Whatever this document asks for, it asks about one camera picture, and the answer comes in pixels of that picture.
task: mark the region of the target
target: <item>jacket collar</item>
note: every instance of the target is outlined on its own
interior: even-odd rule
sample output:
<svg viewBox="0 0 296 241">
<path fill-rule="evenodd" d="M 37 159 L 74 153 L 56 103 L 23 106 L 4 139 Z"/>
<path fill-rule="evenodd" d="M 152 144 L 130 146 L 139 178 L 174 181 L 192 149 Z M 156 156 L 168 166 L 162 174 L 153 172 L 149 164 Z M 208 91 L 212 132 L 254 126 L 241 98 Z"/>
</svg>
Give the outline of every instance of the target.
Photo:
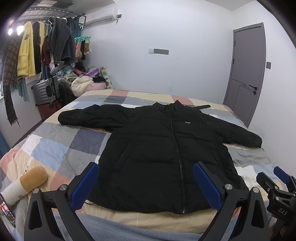
<svg viewBox="0 0 296 241">
<path fill-rule="evenodd" d="M 184 105 L 182 105 L 180 103 L 180 101 L 178 101 L 178 100 L 176 100 L 175 103 L 171 103 L 169 105 L 163 105 L 163 104 L 156 102 L 155 104 L 153 104 L 153 106 L 155 106 L 157 108 L 165 108 L 168 106 L 170 110 L 181 110 L 184 108 Z"/>
</svg>

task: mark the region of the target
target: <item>gray coat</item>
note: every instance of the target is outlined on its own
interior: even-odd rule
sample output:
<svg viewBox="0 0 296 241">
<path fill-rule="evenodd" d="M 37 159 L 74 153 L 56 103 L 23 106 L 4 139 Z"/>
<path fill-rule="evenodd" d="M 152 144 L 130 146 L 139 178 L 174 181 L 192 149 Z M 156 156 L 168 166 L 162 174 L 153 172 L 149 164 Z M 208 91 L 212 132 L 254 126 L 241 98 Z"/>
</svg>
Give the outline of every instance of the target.
<svg viewBox="0 0 296 241">
<path fill-rule="evenodd" d="M 71 30 L 64 19 L 50 17 L 49 21 L 52 23 L 49 47 L 54 56 L 54 63 L 59 64 L 62 58 L 71 58 L 70 48 L 66 48 L 66 51 L 64 51 L 67 43 L 69 43 Z"/>
</svg>

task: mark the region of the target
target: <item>door frame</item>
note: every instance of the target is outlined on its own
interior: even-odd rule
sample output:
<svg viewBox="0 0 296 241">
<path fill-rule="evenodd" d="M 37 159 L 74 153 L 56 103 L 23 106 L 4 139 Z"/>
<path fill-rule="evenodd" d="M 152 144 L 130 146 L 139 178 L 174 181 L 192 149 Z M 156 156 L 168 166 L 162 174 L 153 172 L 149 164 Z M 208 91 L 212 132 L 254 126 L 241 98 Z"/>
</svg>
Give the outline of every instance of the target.
<svg viewBox="0 0 296 241">
<path fill-rule="evenodd" d="M 265 73 L 265 63 L 266 63 L 266 38 L 265 38 L 265 28 L 264 28 L 264 24 L 263 23 L 258 23 L 258 24 L 253 24 L 253 25 L 249 25 L 249 26 L 246 26 L 246 27 L 243 27 L 243 28 L 238 28 L 238 29 L 235 29 L 233 30 L 233 49 L 232 49 L 232 59 L 231 59 L 231 69 L 230 69 L 230 75 L 229 75 L 229 80 L 228 80 L 228 85 L 227 85 L 227 89 L 226 89 L 226 93 L 225 93 L 225 97 L 224 97 L 224 100 L 223 100 L 223 104 L 225 104 L 225 100 L 226 100 L 226 97 L 227 97 L 227 94 L 228 94 L 228 89 L 229 89 L 229 85 L 230 85 L 230 80 L 231 80 L 231 74 L 232 74 L 232 67 L 233 67 L 233 58 L 234 58 L 234 43 L 235 43 L 235 33 L 236 32 L 240 32 L 240 31 L 243 31 L 243 30 L 246 30 L 246 29 L 252 29 L 252 28 L 262 28 L 263 31 L 262 34 L 263 34 L 263 62 L 262 62 L 262 70 L 261 70 L 261 76 L 260 76 L 260 82 L 259 82 L 259 86 L 258 86 L 258 90 L 257 90 L 257 95 L 256 95 L 256 98 L 255 98 L 255 102 L 254 102 L 254 105 L 253 105 L 253 108 L 252 108 L 252 111 L 251 111 L 251 114 L 250 114 L 250 117 L 246 123 L 246 127 L 249 127 L 250 123 L 251 123 L 251 120 L 253 118 L 253 115 L 255 113 L 255 110 L 256 110 L 256 107 L 257 107 L 257 104 L 258 104 L 258 100 L 259 100 L 259 97 L 260 97 L 260 94 L 261 94 L 261 89 L 262 89 L 262 84 L 263 84 L 263 79 L 264 79 L 264 73 Z"/>
</svg>

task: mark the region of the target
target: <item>blue gripper pad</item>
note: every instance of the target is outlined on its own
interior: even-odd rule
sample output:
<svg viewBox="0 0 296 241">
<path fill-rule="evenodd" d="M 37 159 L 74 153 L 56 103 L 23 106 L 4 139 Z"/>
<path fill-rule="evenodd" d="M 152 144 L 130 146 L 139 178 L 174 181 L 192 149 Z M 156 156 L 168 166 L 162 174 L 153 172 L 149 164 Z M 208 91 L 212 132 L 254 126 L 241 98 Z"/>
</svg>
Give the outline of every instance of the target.
<svg viewBox="0 0 296 241">
<path fill-rule="evenodd" d="M 200 164 L 195 163 L 193 165 L 193 176 L 197 184 L 199 185 L 202 193 L 206 197 L 211 208 L 220 211 L 222 208 L 221 193 L 211 181 Z"/>
<path fill-rule="evenodd" d="M 75 212 L 82 208 L 92 187 L 99 176 L 99 166 L 91 162 L 83 172 L 74 177 L 69 184 L 68 196 L 70 197 L 70 207 Z"/>
<path fill-rule="evenodd" d="M 285 173 L 281 168 L 275 167 L 274 174 L 284 183 L 288 184 L 290 182 L 290 176 Z"/>
</svg>

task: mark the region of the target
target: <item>clothing rack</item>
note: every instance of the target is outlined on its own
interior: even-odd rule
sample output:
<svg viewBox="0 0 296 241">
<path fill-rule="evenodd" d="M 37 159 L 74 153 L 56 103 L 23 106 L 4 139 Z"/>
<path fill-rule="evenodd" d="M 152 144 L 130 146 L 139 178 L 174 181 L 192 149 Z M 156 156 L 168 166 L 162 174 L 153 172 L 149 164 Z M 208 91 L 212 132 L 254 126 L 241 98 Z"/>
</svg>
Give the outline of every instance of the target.
<svg viewBox="0 0 296 241">
<path fill-rule="evenodd" d="M 17 20 L 16 24 L 25 24 L 27 21 L 46 21 L 49 17 L 73 18 L 76 16 L 84 17 L 84 22 L 79 23 L 81 29 L 86 22 L 86 16 L 62 8 L 52 7 L 30 7 Z"/>
</svg>

